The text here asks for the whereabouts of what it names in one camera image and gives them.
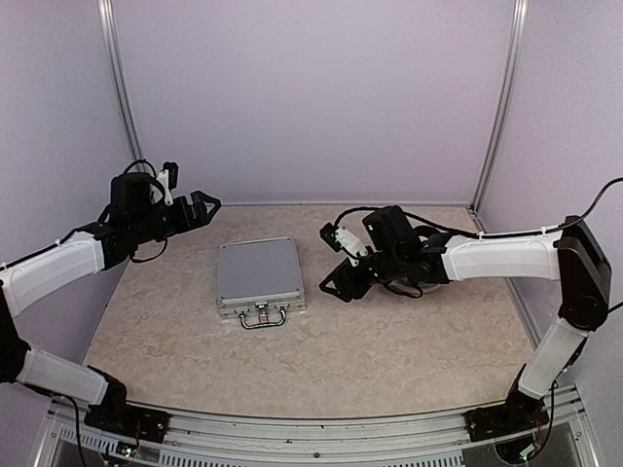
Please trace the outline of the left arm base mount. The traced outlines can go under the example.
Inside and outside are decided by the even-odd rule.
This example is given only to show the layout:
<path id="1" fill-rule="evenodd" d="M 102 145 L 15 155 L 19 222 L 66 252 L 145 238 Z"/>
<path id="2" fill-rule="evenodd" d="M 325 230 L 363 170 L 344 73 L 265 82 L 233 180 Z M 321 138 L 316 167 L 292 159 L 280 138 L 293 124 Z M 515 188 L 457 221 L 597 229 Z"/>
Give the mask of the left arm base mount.
<path id="1" fill-rule="evenodd" d="M 119 413 L 101 406 L 89 407 L 85 424 L 104 432 L 157 444 L 164 442 L 170 415 L 163 411 L 127 405 Z"/>

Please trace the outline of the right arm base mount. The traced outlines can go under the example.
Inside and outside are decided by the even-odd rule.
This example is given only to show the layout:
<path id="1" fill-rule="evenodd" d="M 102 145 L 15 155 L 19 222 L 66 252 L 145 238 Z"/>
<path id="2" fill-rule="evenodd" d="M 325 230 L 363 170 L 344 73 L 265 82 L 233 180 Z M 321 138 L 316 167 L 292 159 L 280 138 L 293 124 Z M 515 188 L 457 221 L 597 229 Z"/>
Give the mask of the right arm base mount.
<path id="1" fill-rule="evenodd" d="M 477 408 L 467 411 L 463 417 L 472 443 L 530 430 L 550 421 L 542 401 L 532 406 L 503 403 Z"/>

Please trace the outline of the aluminium poker case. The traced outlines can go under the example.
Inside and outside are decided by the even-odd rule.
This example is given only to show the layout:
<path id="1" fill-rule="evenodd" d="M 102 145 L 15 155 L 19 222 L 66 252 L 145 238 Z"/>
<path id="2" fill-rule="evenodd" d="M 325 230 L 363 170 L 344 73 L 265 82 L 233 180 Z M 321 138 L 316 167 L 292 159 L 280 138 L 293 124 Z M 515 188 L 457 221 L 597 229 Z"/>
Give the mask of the aluminium poker case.
<path id="1" fill-rule="evenodd" d="M 219 247 L 216 307 L 244 330 L 280 327 L 307 309 L 306 291 L 292 237 L 256 239 Z"/>

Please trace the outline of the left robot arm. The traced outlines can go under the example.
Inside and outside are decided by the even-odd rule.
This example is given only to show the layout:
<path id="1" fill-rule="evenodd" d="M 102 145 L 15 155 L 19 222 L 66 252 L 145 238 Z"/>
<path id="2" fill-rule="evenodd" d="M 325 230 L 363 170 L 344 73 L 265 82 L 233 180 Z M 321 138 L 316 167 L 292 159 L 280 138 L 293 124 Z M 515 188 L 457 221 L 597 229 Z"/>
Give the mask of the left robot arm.
<path id="1" fill-rule="evenodd" d="M 147 243 L 208 226 L 222 206 L 203 191 L 174 195 L 176 167 L 156 174 L 126 171 L 114 177 L 99 217 L 72 229 L 51 245 L 1 267 L 1 382 L 20 384 L 82 401 L 96 408 L 112 430 L 124 433 L 136 422 L 122 382 L 102 371 L 53 354 L 30 342 L 18 321 L 47 298 L 88 277 L 126 263 Z"/>

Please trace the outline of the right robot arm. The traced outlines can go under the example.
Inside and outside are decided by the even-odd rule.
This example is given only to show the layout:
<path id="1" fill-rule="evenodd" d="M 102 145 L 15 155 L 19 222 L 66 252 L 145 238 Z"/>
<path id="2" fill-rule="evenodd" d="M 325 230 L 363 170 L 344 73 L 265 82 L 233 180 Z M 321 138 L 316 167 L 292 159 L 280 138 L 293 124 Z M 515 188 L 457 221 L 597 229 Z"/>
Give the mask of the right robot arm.
<path id="1" fill-rule="evenodd" d="M 558 289 L 556 316 L 497 412 L 506 431 L 517 432 L 534 418 L 535 404 L 613 312 L 611 265 L 582 216 L 533 231 L 483 233 L 442 226 L 398 205 L 358 210 L 367 241 L 343 225 L 343 214 L 319 231 L 333 251 L 346 256 L 319 288 L 344 303 L 363 299 L 375 285 L 413 299 L 425 286 L 476 279 L 543 282 Z"/>

